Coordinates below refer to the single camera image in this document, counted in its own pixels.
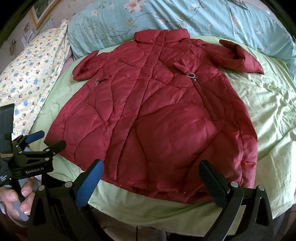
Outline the person's left hand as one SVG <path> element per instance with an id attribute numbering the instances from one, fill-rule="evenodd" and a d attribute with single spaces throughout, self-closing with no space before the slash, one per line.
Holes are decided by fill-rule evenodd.
<path id="1" fill-rule="evenodd" d="M 30 215 L 33 200 L 35 197 L 34 186 L 38 182 L 35 177 L 28 178 L 27 182 L 21 188 L 21 194 L 25 198 L 18 205 L 18 208 L 25 215 Z M 12 188 L 1 187 L 1 206 L 4 208 L 4 214 L 8 216 L 13 223 L 19 226 L 25 226 L 26 221 L 21 219 L 21 216 L 14 206 L 14 202 L 19 201 L 19 196 Z"/>

